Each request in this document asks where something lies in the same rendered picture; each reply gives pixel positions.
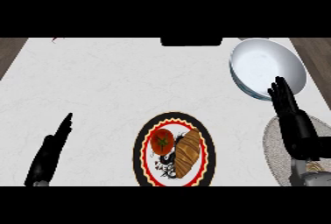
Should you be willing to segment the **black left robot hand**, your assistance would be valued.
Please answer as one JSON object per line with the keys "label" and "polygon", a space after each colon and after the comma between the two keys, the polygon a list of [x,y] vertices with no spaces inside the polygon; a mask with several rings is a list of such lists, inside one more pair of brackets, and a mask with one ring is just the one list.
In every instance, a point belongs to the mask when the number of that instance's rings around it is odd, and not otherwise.
{"label": "black left robot hand", "polygon": [[25,186],[34,186],[37,181],[50,183],[58,168],[59,155],[73,130],[71,118],[73,114],[68,114],[59,124],[56,133],[45,138],[25,176]]}

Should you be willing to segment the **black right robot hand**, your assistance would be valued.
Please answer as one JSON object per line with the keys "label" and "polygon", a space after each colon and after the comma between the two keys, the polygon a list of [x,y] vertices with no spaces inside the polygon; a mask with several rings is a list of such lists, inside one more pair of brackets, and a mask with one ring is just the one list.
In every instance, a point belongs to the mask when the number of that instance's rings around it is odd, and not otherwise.
{"label": "black right robot hand", "polygon": [[331,158],[331,136],[319,136],[308,113],[299,108],[285,78],[277,76],[268,89],[279,119],[284,147],[291,158]]}

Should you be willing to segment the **red tomato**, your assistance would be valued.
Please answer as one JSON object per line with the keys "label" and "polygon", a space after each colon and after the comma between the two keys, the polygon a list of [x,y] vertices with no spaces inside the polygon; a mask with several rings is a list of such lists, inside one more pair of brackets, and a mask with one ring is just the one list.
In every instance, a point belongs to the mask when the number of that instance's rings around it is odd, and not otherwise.
{"label": "red tomato", "polygon": [[158,129],[151,136],[149,144],[155,154],[167,155],[175,145],[172,132],[167,129]]}

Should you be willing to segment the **white bowl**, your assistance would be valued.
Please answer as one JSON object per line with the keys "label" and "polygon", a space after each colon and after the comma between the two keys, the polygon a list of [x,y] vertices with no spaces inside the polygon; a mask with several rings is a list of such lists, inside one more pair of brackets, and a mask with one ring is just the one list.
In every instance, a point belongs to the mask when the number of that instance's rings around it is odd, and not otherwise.
{"label": "white bowl", "polygon": [[238,88],[254,98],[271,101],[268,89],[284,77],[297,95],[306,87],[306,66],[294,52],[268,38],[248,38],[231,52],[229,69]]}

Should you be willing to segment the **black appliance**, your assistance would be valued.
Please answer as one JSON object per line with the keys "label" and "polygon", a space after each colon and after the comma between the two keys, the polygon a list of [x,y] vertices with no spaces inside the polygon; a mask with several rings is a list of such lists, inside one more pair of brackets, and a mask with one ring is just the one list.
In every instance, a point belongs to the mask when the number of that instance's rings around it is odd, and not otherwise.
{"label": "black appliance", "polygon": [[219,46],[222,38],[161,38],[163,46]]}

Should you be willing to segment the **brown croissant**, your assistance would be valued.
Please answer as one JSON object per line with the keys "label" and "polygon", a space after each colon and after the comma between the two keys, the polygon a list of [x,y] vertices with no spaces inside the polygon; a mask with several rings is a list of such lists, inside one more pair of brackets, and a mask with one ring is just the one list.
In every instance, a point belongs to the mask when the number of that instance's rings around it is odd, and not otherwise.
{"label": "brown croissant", "polygon": [[182,136],[175,147],[175,172],[180,181],[192,181],[200,170],[201,163],[201,133],[197,128]]}

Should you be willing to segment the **black red patterned plate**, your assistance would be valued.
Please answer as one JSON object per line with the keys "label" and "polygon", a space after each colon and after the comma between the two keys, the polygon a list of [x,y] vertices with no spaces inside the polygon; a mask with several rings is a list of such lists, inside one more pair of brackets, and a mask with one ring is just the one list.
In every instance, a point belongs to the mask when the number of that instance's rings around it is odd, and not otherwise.
{"label": "black red patterned plate", "polygon": [[[197,128],[201,133],[201,163],[192,181],[180,181],[175,172],[175,147],[183,134]],[[170,153],[160,156],[151,148],[151,136],[158,129],[172,132],[175,145]],[[133,147],[133,171],[142,186],[209,186],[216,167],[213,138],[200,120],[182,112],[157,115],[142,126]]]}

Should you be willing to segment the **grey round placemat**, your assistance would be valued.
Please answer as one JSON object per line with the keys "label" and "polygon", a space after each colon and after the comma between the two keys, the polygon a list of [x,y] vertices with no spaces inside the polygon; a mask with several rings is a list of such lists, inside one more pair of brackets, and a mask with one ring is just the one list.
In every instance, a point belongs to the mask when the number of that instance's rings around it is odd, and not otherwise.
{"label": "grey round placemat", "polygon": [[[331,137],[331,126],[313,116],[309,116],[309,118],[316,134],[321,137]],[[263,131],[263,154],[278,184],[290,186],[291,156],[284,146],[278,117],[271,120]],[[306,168],[310,172],[331,172],[331,158],[322,158],[316,162],[309,162]]]}

